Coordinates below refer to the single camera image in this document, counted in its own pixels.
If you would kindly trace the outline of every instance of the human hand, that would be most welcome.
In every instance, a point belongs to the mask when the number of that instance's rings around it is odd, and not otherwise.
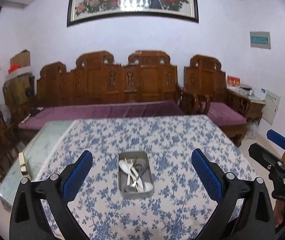
[[[281,200],[276,200],[276,205],[274,208],[274,219],[275,219],[275,227],[278,227],[284,220],[284,207],[285,202]]]

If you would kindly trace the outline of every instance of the blue gripper pad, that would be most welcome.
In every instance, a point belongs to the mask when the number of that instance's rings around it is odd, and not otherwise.
[[[217,201],[217,204],[223,199],[223,185],[218,177],[212,171],[210,162],[201,152],[200,149],[195,149],[192,153],[192,165],[203,183],[209,197]]]
[[[267,138],[285,150],[284,136],[280,135],[279,133],[276,133],[274,130],[269,130],[267,132]]]
[[[82,183],[92,167],[92,161],[92,153],[84,151],[75,163],[67,165],[63,170],[63,172],[65,170],[68,172],[68,166],[73,168],[62,186],[62,198],[66,203],[75,199]]]

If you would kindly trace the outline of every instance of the black picture frame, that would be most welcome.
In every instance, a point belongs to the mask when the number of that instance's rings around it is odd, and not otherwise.
[[[69,0],[68,14],[67,14],[67,27],[77,25],[80,23],[84,23],[84,22],[88,22],[88,21],[93,21],[93,20],[99,20],[99,19],[105,19],[105,18],[111,18],[111,17],[125,17],[125,16],[158,16],[158,17],[174,18],[174,19],[187,20],[187,21],[199,23],[198,3],[197,3],[197,0],[193,0],[193,2],[194,2],[194,12],[195,12],[194,18],[183,16],[183,15],[170,14],[170,13],[159,13],[159,12],[149,12],[149,11],[130,11],[130,12],[106,13],[102,15],[96,15],[96,16],[91,16],[91,17],[71,21],[71,14],[73,11],[73,0]]]

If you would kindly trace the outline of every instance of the gray spoon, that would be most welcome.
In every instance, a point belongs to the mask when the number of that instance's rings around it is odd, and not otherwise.
[[[126,187],[124,188],[124,191],[125,191],[125,192],[136,192],[136,191],[137,191],[137,190],[136,190],[136,183],[137,183],[137,180],[140,179],[140,176],[148,169],[148,167],[149,167],[149,162],[146,163],[146,165],[141,169],[140,173],[138,174],[138,177],[137,177],[136,180],[133,182],[133,184],[128,185],[128,186],[126,186]],[[143,180],[141,180],[141,181],[142,181],[142,186],[143,186],[143,188],[144,188],[144,190],[145,190],[145,183],[143,182]]]

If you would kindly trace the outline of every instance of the electrical box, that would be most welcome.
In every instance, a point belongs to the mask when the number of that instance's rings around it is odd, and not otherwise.
[[[281,102],[281,97],[275,95],[274,93],[266,90],[266,106],[262,109],[263,118],[273,125],[276,114],[278,112],[279,104]]]

